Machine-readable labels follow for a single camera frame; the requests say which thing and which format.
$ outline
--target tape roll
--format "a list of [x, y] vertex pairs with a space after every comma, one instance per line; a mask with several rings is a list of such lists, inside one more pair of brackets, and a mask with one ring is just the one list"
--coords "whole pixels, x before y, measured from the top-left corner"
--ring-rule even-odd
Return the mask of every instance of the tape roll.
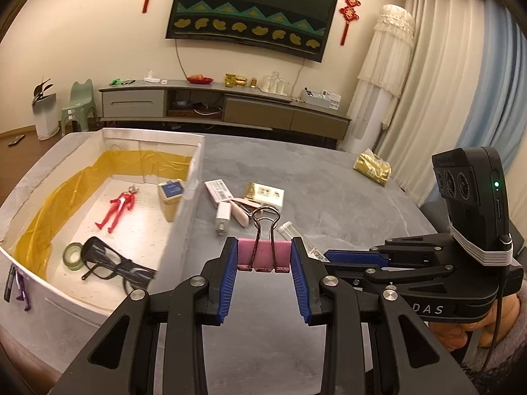
[[79, 270], [82, 269], [84, 263], [81, 260], [81, 249], [82, 243], [73, 242], [70, 243], [62, 254], [62, 261], [70, 270]]

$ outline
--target pink object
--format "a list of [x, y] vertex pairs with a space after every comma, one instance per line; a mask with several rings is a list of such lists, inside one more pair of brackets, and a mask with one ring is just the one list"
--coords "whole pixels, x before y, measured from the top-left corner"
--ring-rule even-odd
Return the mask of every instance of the pink object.
[[102, 220], [101, 223], [96, 223], [96, 226], [99, 228], [99, 230], [102, 230], [102, 228], [108, 222], [110, 217], [115, 214], [112, 225], [108, 227], [108, 233], [113, 232], [113, 229], [115, 229], [115, 226], [117, 226], [117, 223], [119, 222], [121, 214], [125, 210], [125, 205], [127, 205], [128, 211], [131, 211], [131, 209], [133, 208], [133, 204], [135, 203], [135, 194], [138, 190], [138, 188], [132, 186], [128, 189], [127, 192], [121, 193], [117, 199], [110, 200], [112, 206], [106, 214], [106, 217], [104, 217], [104, 220]]
[[[255, 239], [238, 239], [238, 270], [251, 271], [250, 263]], [[275, 241], [276, 273], [289, 273], [291, 241]], [[252, 268], [257, 272], [270, 272], [272, 265], [271, 241], [260, 240]]]

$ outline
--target television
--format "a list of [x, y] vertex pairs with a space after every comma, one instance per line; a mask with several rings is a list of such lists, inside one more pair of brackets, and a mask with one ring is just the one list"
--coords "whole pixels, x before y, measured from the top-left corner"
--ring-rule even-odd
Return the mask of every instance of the television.
[[174, 0], [167, 38], [222, 40], [320, 62], [337, 0]]

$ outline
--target trash can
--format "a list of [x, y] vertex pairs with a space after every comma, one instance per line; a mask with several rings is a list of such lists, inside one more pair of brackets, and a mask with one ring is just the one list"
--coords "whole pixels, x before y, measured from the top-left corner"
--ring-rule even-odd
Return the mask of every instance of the trash can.
[[44, 141], [59, 132], [59, 112], [57, 110], [57, 96], [51, 94], [33, 104], [36, 134]]

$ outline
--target yellow jar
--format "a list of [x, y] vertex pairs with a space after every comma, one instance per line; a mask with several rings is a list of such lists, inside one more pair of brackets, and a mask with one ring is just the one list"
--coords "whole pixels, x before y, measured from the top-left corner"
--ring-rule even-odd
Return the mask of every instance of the yellow jar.
[[247, 86], [247, 77], [238, 76], [236, 77], [237, 86]]
[[225, 74], [225, 87], [233, 87], [236, 84], [236, 74]]

